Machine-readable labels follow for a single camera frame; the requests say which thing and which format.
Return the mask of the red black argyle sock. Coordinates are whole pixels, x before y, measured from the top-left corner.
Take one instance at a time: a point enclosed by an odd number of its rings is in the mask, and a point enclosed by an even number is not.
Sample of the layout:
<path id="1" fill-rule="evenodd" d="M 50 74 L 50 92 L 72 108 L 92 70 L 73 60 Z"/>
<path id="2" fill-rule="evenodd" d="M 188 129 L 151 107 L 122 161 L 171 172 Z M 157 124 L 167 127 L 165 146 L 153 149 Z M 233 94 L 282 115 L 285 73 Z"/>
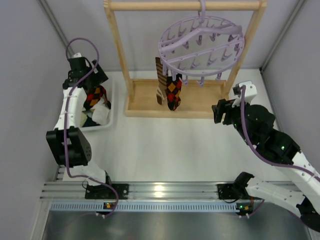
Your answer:
<path id="1" fill-rule="evenodd" d="M 111 109 L 111 102 L 108 100 L 107 91 L 102 86 L 99 85 L 96 88 L 92 88 L 86 92 L 87 98 L 83 104 L 86 111 L 92 109 L 100 100 L 108 108 Z"/>

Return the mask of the purple round clip hanger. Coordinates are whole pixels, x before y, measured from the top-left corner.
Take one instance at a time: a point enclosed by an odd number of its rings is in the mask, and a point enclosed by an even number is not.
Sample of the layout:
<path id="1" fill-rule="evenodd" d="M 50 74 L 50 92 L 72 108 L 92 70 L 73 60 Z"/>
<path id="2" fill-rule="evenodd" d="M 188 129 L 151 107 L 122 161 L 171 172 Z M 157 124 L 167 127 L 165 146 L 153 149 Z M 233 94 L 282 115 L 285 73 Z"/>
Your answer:
<path id="1" fill-rule="evenodd" d="M 185 85 L 194 77 L 202 87 L 206 77 L 220 80 L 240 60 L 245 36 L 241 25 L 207 14 L 203 0 L 200 6 L 197 15 L 178 20 L 162 33 L 158 51 L 163 75 Z"/>

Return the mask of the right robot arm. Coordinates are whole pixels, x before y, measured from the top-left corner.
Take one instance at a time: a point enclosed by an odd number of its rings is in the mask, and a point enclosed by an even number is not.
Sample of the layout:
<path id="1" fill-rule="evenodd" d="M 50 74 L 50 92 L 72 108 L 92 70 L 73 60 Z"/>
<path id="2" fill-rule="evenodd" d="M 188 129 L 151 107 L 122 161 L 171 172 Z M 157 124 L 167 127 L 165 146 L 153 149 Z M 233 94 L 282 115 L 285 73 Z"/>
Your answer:
<path id="1" fill-rule="evenodd" d="M 232 125 L 259 159 L 285 174 L 298 191 L 265 182 L 241 172 L 233 183 L 218 185 L 221 200 L 259 198 L 282 207 L 306 226 L 320 230 L 320 176 L 299 145 L 286 133 L 274 129 L 275 116 L 262 105 L 232 106 L 234 100 L 221 99 L 213 105 L 213 121 Z"/>

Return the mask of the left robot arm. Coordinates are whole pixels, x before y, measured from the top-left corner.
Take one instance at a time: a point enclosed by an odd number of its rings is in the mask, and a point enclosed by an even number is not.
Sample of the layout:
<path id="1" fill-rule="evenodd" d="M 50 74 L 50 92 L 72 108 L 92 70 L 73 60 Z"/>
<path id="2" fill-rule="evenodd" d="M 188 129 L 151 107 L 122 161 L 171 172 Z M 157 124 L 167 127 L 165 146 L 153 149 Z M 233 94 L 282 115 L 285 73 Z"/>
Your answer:
<path id="1" fill-rule="evenodd" d="M 70 178 L 84 177 L 89 189 L 96 190 L 112 182 L 108 173 L 93 162 L 91 145 L 81 129 L 108 123 L 111 102 L 102 84 L 109 78 L 97 60 L 89 61 L 80 53 L 68 62 L 61 111 L 53 130 L 46 132 L 46 141 L 56 163 L 66 167 Z"/>

